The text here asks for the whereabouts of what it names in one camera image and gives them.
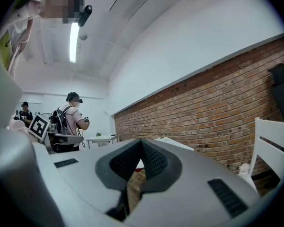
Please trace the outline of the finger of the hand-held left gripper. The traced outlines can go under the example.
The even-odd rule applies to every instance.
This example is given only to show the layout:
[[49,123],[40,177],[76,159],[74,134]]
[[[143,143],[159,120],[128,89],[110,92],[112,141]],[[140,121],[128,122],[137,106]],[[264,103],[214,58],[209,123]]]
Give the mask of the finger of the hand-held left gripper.
[[78,145],[83,142],[84,138],[82,136],[75,135],[54,135],[53,144],[54,145]]

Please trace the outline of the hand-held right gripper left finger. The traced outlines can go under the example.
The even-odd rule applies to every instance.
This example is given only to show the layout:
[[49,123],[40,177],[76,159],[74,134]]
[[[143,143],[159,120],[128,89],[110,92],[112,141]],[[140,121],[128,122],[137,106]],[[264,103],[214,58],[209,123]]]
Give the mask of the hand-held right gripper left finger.
[[127,182],[138,165],[140,140],[93,150],[49,154],[34,143],[38,168],[63,224],[142,224],[138,210],[128,214]]

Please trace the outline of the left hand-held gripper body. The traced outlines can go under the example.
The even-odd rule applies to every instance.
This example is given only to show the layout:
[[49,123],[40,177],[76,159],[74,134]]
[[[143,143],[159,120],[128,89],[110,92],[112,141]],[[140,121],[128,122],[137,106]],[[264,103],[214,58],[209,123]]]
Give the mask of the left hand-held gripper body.
[[57,125],[51,123],[49,119],[40,114],[36,114],[29,126],[29,133],[32,134],[39,143],[43,144],[50,153],[59,153],[57,138]]

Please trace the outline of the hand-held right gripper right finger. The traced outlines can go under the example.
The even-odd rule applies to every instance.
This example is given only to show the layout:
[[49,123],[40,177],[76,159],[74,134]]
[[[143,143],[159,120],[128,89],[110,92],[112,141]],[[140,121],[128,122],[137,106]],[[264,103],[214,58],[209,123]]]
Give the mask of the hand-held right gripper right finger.
[[231,227],[260,196],[244,180],[201,153],[158,140],[150,143],[178,157],[182,171],[162,192],[143,193],[125,219],[129,227]]

